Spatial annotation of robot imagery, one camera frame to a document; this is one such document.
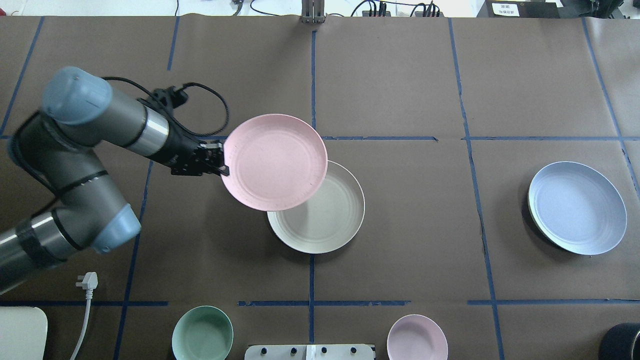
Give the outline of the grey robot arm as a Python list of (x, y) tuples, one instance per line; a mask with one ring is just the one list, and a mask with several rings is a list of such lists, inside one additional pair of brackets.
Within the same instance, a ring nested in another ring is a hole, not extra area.
[(109, 142), (170, 169), (176, 176), (230, 176), (224, 147), (207, 142), (174, 117), (186, 89), (144, 89), (133, 98), (111, 85), (123, 77), (64, 67), (46, 85), (42, 103), (9, 140), (10, 158), (54, 196), (1, 235), (1, 292), (54, 269), (87, 248), (106, 254), (137, 237), (141, 222), (95, 153)]

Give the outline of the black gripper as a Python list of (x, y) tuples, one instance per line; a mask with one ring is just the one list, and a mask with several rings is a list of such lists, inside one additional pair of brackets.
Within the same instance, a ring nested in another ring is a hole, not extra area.
[(224, 165), (223, 143), (219, 140), (207, 142), (182, 136), (171, 141), (168, 148), (173, 154), (169, 165), (173, 176), (230, 176), (230, 168)]

